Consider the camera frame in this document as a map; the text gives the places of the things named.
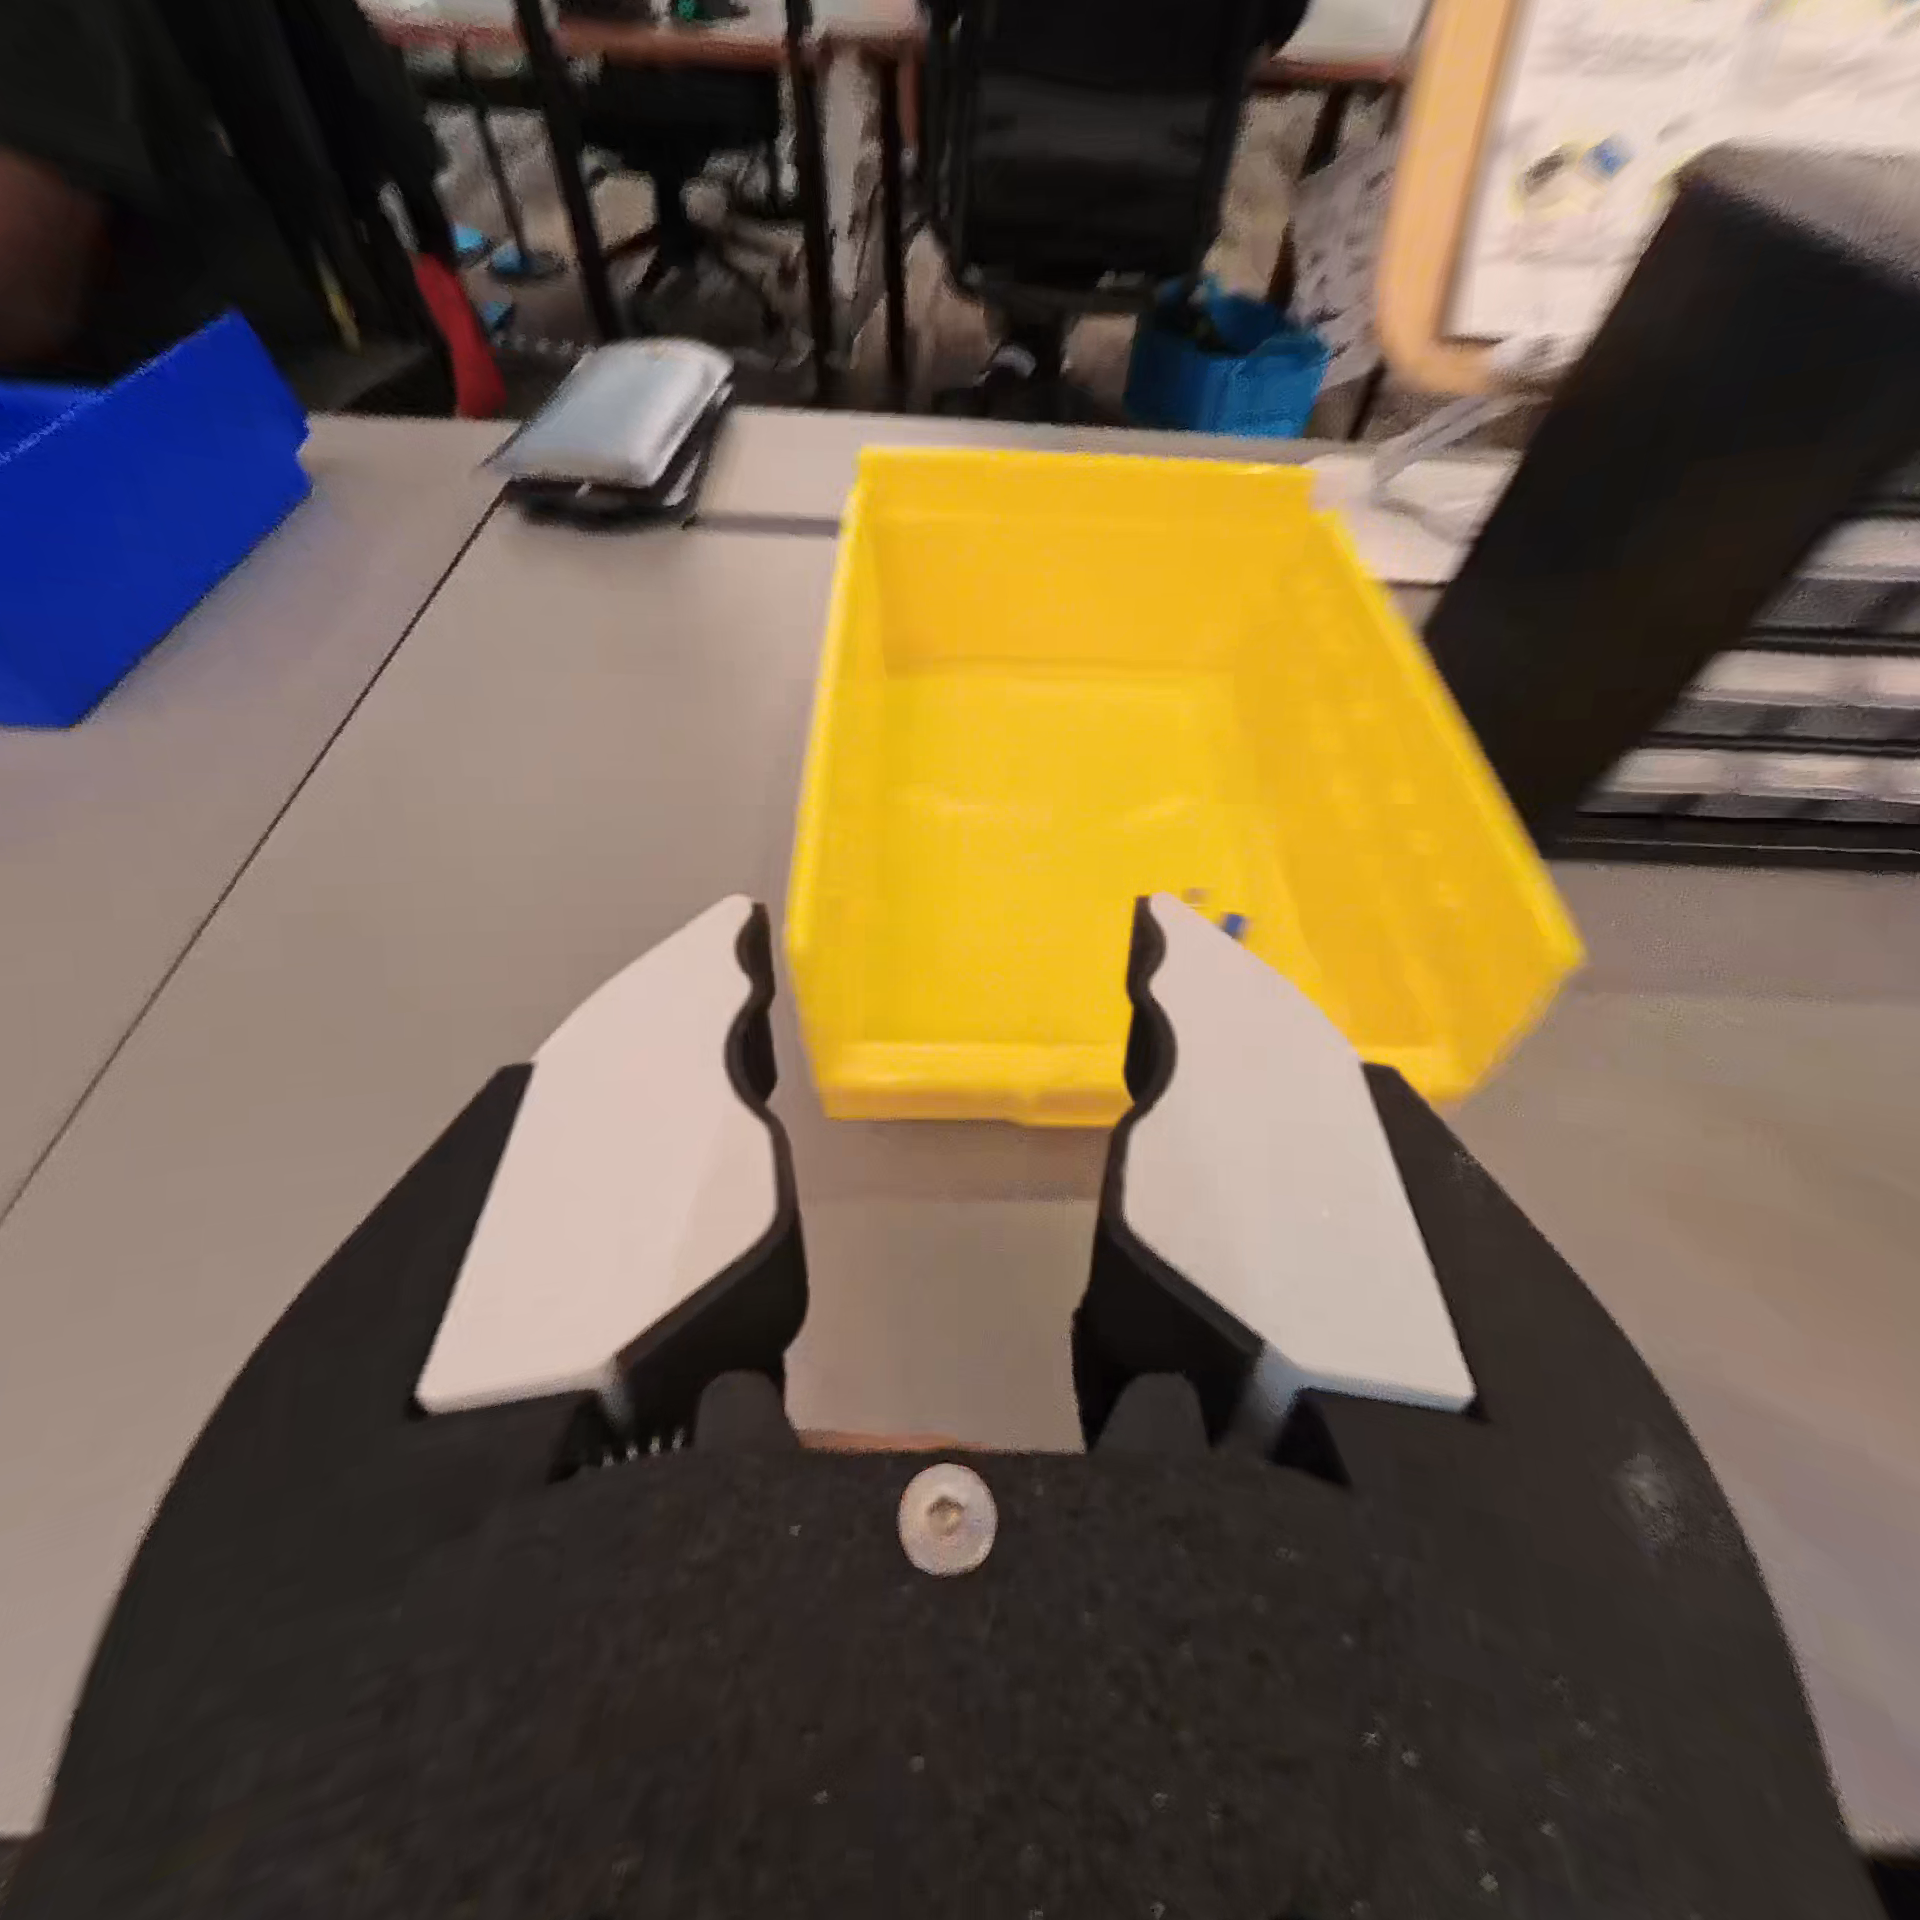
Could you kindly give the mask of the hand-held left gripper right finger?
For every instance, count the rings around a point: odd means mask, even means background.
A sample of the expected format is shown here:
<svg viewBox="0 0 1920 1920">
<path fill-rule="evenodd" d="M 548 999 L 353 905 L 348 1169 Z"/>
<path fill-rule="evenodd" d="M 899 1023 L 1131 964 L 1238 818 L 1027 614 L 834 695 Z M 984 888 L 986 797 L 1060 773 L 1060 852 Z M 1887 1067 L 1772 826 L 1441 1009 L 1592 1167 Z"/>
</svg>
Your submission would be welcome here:
<svg viewBox="0 0 1920 1920">
<path fill-rule="evenodd" d="M 1355 1048 L 1174 894 L 1135 900 L 1121 985 L 1126 1107 L 1069 1321 L 1085 1451 L 1190 1428 L 1272 1460 L 1312 1395 L 1465 1416 L 1473 1373 Z"/>
</svg>

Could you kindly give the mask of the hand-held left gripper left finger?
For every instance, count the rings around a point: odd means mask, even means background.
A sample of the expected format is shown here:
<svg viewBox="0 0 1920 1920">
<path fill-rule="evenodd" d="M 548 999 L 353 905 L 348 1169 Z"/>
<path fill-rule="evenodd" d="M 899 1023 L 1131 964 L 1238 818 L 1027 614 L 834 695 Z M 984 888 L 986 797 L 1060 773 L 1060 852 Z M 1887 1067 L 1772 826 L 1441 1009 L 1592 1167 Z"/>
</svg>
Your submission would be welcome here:
<svg viewBox="0 0 1920 1920">
<path fill-rule="evenodd" d="M 666 1453 L 716 1381 L 783 1393 L 807 1271 L 773 995 L 767 912 L 729 894 L 539 1045 L 413 1382 L 424 1416 L 571 1397 Z"/>
</svg>

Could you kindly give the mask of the yellow plastic bin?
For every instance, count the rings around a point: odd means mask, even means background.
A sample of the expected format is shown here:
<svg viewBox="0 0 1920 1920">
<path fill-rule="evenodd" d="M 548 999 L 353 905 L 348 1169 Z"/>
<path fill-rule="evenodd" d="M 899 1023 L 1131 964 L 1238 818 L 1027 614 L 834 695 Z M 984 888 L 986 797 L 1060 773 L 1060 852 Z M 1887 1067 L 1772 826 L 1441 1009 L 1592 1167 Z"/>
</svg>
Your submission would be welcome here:
<svg viewBox="0 0 1920 1920">
<path fill-rule="evenodd" d="M 1392 595 L 1295 463 L 867 446 L 783 905 L 837 1123 L 1107 1128 L 1170 894 L 1427 1100 L 1585 960 Z"/>
</svg>

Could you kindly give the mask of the black drawer cabinet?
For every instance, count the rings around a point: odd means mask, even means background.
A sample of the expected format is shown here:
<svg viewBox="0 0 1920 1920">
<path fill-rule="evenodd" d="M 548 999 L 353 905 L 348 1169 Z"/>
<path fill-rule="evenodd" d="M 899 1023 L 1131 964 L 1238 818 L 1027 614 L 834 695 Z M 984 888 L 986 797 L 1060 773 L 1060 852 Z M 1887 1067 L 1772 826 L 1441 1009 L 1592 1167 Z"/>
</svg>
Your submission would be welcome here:
<svg viewBox="0 0 1920 1920">
<path fill-rule="evenodd" d="M 1423 623 L 1539 852 L 1916 444 L 1916 156 L 1688 161 Z"/>
</svg>

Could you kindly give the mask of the grey padded pouch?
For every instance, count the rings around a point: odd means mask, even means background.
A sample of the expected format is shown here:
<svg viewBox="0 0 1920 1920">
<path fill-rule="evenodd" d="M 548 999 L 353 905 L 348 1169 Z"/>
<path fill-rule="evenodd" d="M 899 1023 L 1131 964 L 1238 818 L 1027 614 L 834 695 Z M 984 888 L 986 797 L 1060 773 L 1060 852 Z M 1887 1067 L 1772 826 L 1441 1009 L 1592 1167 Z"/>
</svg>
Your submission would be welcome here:
<svg viewBox="0 0 1920 1920">
<path fill-rule="evenodd" d="M 734 395 L 736 361 L 689 339 L 591 348 L 486 464 L 509 484 L 649 495 Z"/>
</svg>

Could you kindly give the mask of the blue plastic bin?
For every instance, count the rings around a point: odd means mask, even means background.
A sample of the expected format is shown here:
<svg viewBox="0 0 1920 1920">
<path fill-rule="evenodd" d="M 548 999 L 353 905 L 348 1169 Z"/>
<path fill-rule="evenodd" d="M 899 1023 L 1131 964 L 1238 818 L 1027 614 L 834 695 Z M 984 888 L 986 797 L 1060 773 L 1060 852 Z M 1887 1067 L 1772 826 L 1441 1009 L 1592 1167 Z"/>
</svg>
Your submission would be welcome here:
<svg viewBox="0 0 1920 1920">
<path fill-rule="evenodd" d="M 84 723 L 312 493 L 236 313 L 97 389 L 1 387 L 1 724 Z"/>
</svg>

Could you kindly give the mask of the blue bag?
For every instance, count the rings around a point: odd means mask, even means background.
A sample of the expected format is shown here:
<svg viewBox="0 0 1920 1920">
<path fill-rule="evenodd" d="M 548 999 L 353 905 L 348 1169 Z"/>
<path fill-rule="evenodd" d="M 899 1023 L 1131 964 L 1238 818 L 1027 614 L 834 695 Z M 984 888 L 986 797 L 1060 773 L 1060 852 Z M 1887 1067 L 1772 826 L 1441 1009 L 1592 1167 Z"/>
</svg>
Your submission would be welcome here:
<svg viewBox="0 0 1920 1920">
<path fill-rule="evenodd" d="M 1330 364 L 1323 336 L 1268 301 L 1168 283 L 1135 324 L 1121 409 L 1143 428 L 1291 440 Z"/>
</svg>

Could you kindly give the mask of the red object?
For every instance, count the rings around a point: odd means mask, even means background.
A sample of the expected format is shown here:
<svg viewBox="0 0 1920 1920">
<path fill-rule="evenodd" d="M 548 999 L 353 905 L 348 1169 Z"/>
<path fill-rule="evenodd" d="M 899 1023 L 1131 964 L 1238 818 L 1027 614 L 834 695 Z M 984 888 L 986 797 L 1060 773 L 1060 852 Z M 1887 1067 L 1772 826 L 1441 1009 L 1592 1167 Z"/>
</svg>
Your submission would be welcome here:
<svg viewBox="0 0 1920 1920">
<path fill-rule="evenodd" d="M 461 421 L 499 421 L 508 409 L 508 384 L 465 281 L 453 264 L 429 253 L 411 253 L 407 260 L 442 351 L 452 413 Z"/>
</svg>

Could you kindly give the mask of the printed paper sheet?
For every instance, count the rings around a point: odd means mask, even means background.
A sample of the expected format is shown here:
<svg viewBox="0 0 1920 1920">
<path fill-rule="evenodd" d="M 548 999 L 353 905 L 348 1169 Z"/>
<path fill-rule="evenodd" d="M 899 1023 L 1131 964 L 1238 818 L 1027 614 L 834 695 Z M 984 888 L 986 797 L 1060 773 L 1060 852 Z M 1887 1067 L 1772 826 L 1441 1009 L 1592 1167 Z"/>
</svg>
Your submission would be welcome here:
<svg viewBox="0 0 1920 1920">
<path fill-rule="evenodd" d="M 1355 141 L 1295 183 L 1290 309 L 1326 351 L 1318 396 L 1382 373 L 1378 279 L 1402 134 Z"/>
</svg>

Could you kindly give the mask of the tan wooden board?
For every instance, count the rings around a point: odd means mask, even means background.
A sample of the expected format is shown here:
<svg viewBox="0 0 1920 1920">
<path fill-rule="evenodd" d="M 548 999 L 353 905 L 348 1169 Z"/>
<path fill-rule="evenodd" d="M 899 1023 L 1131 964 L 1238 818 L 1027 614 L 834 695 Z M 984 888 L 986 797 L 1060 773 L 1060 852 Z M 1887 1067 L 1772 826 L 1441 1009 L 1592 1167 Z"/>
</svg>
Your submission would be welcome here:
<svg viewBox="0 0 1920 1920">
<path fill-rule="evenodd" d="M 1574 86 L 1590 109 L 1595 5 L 1435 3 L 1411 46 L 1399 145 L 1383 214 L 1372 331 L 1383 371 L 1440 399 L 1522 404 L 1550 393 L 1578 348 L 1558 309 L 1534 302 L 1511 339 L 1457 336 L 1454 281 L 1473 255 L 1485 149 L 1505 128 L 1505 84 L 1522 75 Z"/>
</svg>

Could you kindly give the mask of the instruction poster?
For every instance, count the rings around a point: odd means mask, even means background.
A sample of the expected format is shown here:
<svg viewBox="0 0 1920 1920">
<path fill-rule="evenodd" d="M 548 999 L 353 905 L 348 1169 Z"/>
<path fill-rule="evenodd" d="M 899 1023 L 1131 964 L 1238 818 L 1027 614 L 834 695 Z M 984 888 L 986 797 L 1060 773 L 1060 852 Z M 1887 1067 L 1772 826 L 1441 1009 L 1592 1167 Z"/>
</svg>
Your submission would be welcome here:
<svg viewBox="0 0 1920 1920">
<path fill-rule="evenodd" d="M 1899 159 L 1916 141 L 1914 3 L 1524 5 L 1446 334 L 1590 332 L 1707 149 Z"/>
</svg>

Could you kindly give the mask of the brown table black legs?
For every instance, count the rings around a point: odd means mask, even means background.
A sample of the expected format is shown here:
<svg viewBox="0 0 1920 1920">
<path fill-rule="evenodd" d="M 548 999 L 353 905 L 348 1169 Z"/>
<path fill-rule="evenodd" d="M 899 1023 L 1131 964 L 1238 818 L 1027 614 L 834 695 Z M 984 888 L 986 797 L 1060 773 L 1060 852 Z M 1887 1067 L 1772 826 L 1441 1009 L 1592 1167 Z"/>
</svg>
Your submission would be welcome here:
<svg viewBox="0 0 1920 1920">
<path fill-rule="evenodd" d="M 914 384 L 908 251 L 917 229 L 916 188 L 930 139 L 926 15 L 920 5 L 736 5 L 692 18 L 688 5 L 362 5 L 389 46 L 448 61 L 516 64 L 546 134 L 571 257 L 597 334 L 626 316 L 612 292 L 612 244 L 597 229 L 585 181 L 584 92 L 578 70 L 669 75 L 711 70 L 772 79 L 782 88 L 799 229 L 802 345 L 819 406 L 845 400 L 859 323 L 835 277 L 837 243 L 827 181 L 823 91 L 849 68 L 866 91 L 875 153 L 875 313 L 880 395 L 904 413 Z"/>
</svg>

